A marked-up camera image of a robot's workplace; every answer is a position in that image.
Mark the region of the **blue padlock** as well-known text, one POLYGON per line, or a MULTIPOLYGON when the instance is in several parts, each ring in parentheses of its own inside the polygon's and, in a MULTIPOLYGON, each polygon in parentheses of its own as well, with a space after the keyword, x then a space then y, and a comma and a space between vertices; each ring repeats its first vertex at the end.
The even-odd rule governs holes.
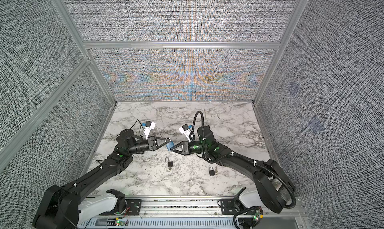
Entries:
POLYGON ((166 143, 167 150, 171 151, 174 146, 175 146, 174 142, 170 138, 167 138, 167 143, 166 143))

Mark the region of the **black padlock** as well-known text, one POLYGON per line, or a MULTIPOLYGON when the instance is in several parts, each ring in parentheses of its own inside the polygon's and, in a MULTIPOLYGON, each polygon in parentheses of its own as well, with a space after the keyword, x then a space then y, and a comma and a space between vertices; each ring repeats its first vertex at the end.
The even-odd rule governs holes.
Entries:
POLYGON ((167 169, 171 170, 174 166, 174 162, 171 161, 168 157, 165 158, 165 162, 167 163, 167 169))
POLYGON ((209 167, 209 176, 213 177, 218 174, 217 167, 209 167))

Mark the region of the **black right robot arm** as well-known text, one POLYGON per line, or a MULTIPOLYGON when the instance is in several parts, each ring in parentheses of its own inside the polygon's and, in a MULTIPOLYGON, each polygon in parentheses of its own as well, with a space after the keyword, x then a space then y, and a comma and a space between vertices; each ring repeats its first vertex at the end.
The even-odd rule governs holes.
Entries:
POLYGON ((260 161, 236 153, 216 140, 210 126, 198 128, 197 133, 197 141, 182 141, 170 151, 183 156, 201 154, 209 164, 228 167, 248 177, 254 182, 261 202, 274 213, 296 206, 296 188, 278 162, 260 161))

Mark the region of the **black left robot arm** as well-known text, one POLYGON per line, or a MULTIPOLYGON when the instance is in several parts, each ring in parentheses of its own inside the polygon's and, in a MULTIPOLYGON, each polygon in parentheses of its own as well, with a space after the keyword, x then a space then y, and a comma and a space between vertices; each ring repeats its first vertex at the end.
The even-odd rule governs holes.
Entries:
POLYGON ((118 190, 107 190, 102 196, 87 200, 87 196, 110 178, 123 172, 134 154, 156 151, 170 142, 168 138, 143 139, 133 130, 117 135, 117 145, 97 167, 61 187, 48 188, 33 219, 36 229, 76 229, 78 224, 103 214, 125 215, 126 196, 118 190))

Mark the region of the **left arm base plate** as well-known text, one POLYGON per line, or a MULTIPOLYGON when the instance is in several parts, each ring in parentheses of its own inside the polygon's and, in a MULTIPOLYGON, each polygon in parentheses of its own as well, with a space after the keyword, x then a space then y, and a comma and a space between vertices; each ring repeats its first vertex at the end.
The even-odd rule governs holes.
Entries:
POLYGON ((115 207, 109 211, 101 213, 100 216, 138 216, 141 210, 142 200, 141 199, 118 199, 115 207))

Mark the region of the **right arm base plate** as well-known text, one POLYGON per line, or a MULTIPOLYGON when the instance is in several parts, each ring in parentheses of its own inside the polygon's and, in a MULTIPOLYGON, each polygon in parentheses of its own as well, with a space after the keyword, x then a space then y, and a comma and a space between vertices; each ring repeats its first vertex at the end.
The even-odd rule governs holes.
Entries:
MULTIPOLYGON (((219 208, 221 209, 221 213, 223 215, 235 215, 238 212, 242 212, 247 210, 248 208, 244 206, 240 200, 235 200, 234 198, 222 198, 217 201, 219 208)), ((256 209, 252 209, 250 211, 245 212, 245 215, 256 215, 260 216, 263 214, 263 210, 261 207, 257 207, 256 209)))

